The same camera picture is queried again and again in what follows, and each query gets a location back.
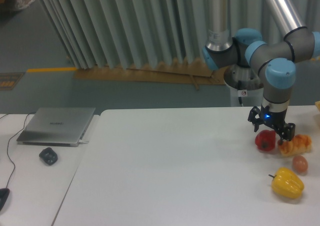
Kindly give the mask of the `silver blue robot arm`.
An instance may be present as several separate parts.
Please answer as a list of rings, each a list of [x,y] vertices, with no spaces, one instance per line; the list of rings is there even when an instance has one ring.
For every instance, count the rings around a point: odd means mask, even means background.
[[[296,63],[319,56],[320,34],[310,31],[292,0],[265,0],[283,40],[269,45],[260,32],[241,29],[231,36],[231,0],[206,0],[207,42],[202,49],[211,70],[238,65],[250,68],[263,85],[260,107],[253,107],[248,120],[255,129],[265,125],[283,141],[291,141],[295,124],[285,117],[296,80]]]

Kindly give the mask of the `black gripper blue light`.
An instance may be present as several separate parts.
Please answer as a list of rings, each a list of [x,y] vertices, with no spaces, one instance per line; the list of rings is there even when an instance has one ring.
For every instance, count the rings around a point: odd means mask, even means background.
[[[257,132],[260,125],[265,125],[278,133],[280,137],[280,145],[285,141],[291,141],[295,136],[296,125],[294,123],[286,123],[287,109],[273,110],[270,105],[263,106],[259,109],[253,106],[248,115],[248,122],[254,126],[254,132]]]

